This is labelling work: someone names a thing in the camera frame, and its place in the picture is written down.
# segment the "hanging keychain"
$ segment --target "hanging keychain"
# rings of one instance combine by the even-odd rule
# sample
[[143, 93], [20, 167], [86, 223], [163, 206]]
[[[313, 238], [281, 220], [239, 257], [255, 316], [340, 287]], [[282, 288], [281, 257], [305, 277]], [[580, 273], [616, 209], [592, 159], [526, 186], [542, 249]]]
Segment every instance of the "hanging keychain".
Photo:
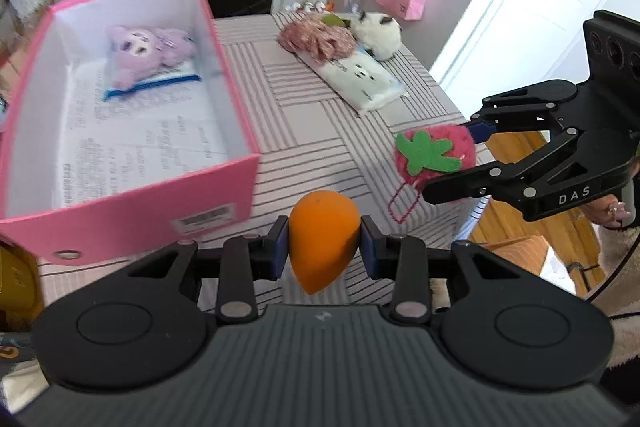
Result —
[[[389, 201], [387, 210], [393, 220], [402, 225], [418, 205], [428, 180], [476, 166], [476, 144], [468, 129], [461, 125], [414, 129], [396, 136], [394, 159], [404, 183]], [[405, 185], [415, 190], [416, 197], [414, 203], [398, 217], [393, 204]]]

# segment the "table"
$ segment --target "table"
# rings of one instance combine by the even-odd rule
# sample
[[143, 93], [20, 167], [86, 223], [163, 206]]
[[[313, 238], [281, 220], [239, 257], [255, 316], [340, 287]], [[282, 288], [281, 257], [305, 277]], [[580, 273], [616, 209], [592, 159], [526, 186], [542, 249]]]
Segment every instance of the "table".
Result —
[[[401, 184], [393, 162], [395, 134], [436, 124], [462, 123], [464, 118], [446, 94], [403, 47], [383, 63], [401, 80], [409, 97], [358, 117], [313, 71], [276, 42], [280, 29], [299, 15], [270, 14], [216, 21], [220, 41], [254, 126], [263, 153], [254, 192], [252, 217], [201, 238], [215, 247], [241, 233], [266, 232], [279, 215], [313, 190], [335, 190], [350, 197], [361, 214], [369, 214], [385, 233], [411, 233], [429, 247], [449, 248], [466, 239], [479, 219], [486, 198], [433, 206], [422, 201], [409, 219], [398, 225], [387, 205]], [[478, 163], [492, 161], [484, 144]], [[408, 208], [415, 192], [405, 187], [399, 203]], [[139, 256], [112, 259], [82, 267], [40, 264], [46, 303], [125, 266]], [[204, 280], [201, 309], [212, 311], [217, 281]], [[258, 307], [271, 303], [334, 305], [385, 303], [390, 280], [367, 278], [359, 254], [330, 286], [306, 295], [289, 263], [277, 282], [255, 283]]]

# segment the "label sticker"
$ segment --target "label sticker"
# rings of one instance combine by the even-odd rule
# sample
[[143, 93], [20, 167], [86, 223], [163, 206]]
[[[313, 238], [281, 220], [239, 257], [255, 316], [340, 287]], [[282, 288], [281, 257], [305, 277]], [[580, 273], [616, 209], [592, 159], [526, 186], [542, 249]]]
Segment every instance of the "label sticker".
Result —
[[193, 216], [174, 219], [171, 224], [178, 233], [187, 235], [221, 227], [234, 219], [236, 219], [236, 206], [231, 203], [194, 214]]

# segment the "screw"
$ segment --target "screw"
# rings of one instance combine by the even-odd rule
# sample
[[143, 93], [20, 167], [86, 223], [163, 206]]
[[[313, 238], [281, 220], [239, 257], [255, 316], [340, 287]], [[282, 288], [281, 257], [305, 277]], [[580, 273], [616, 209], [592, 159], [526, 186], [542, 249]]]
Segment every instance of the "screw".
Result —
[[424, 317], [427, 311], [429, 311], [427, 306], [416, 301], [404, 301], [396, 306], [396, 313], [408, 319]]
[[76, 250], [61, 250], [54, 254], [56, 257], [60, 257], [60, 259], [64, 259], [65, 261], [72, 261], [74, 259], [79, 259], [82, 257], [82, 254]]
[[242, 319], [251, 314], [251, 305], [243, 301], [229, 301], [220, 306], [220, 311], [230, 319]]

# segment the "wooden floor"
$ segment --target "wooden floor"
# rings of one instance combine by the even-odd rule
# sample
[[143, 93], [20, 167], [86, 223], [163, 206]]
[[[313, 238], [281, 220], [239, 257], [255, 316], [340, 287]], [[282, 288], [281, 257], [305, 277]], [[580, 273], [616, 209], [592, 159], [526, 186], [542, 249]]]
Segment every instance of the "wooden floor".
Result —
[[[545, 143], [542, 134], [526, 132], [497, 134], [491, 137], [487, 145], [497, 160], [516, 162]], [[474, 229], [471, 240], [489, 243], [534, 234], [545, 236], [565, 266], [580, 263], [587, 268], [598, 263], [600, 245], [591, 223], [577, 209], [528, 223], [522, 219], [519, 211], [507, 203], [492, 200]], [[573, 270], [571, 276], [578, 295], [584, 295], [587, 288], [578, 270]], [[595, 267], [586, 272], [586, 277], [591, 286], [595, 286], [604, 279], [604, 273]]]

